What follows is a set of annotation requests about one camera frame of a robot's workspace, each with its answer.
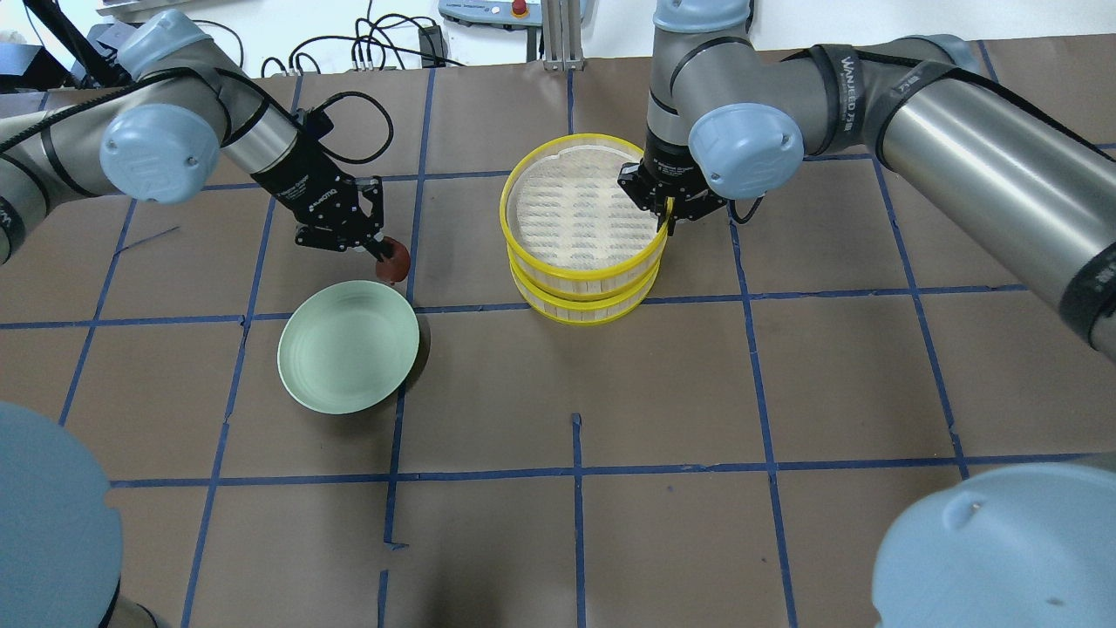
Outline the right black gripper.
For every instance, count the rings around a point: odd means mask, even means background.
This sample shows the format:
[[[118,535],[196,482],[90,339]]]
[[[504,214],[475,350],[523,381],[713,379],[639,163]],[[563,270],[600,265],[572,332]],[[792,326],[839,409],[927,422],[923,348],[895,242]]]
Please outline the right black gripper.
[[[694,160],[662,162],[644,156],[620,166],[617,184],[635,207],[654,215],[658,236],[674,236],[680,222],[694,222],[728,206],[727,199],[710,190]]]

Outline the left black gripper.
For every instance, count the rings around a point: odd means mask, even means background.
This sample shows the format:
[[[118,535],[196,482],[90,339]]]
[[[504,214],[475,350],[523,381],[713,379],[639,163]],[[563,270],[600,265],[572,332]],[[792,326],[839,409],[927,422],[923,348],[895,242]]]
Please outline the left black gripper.
[[[254,182],[302,226],[296,232],[299,245],[340,251],[352,248],[378,263],[393,258],[393,242],[383,234],[381,176],[371,177],[371,214],[366,214],[356,180],[327,155],[310,132],[280,110],[254,112],[254,157],[270,160],[254,171]]]

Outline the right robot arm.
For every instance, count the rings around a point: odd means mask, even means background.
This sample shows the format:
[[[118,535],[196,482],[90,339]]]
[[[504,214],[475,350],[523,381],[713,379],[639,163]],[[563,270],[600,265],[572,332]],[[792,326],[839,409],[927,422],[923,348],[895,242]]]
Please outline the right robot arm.
[[[953,36],[821,44],[776,65],[749,1],[661,1],[645,155],[619,186],[662,225],[762,199],[864,146],[1113,358],[1113,158],[977,71]],[[994,468],[905,509],[881,627],[1112,627],[1113,454]]]

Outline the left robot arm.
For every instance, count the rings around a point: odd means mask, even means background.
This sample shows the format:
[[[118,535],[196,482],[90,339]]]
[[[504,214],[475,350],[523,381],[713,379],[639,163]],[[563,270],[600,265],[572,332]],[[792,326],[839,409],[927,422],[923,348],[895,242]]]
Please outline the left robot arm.
[[[384,235],[379,178],[354,178],[310,113],[287,112],[177,10],[151,17],[117,59],[133,83],[60,110],[3,120],[3,261],[69,201],[121,191],[175,204],[206,186],[221,154],[288,207],[304,247],[363,248],[376,274],[406,278]],[[119,593],[122,521],[89,450],[56,421],[3,403],[3,625],[158,627]]]

